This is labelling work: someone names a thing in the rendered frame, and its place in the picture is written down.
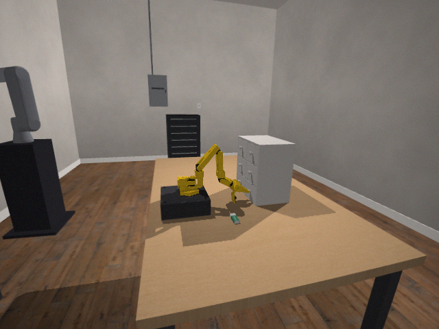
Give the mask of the white chest of drawers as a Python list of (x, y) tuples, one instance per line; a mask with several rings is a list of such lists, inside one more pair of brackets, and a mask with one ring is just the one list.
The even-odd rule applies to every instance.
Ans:
[(248, 143), (254, 143), (259, 146), (258, 167), (257, 169), (257, 187), (255, 203), (248, 199), (255, 206), (288, 203), (292, 185), (292, 173), (294, 167), (294, 156), (296, 144), (288, 141), (274, 138), (272, 136), (238, 136)]

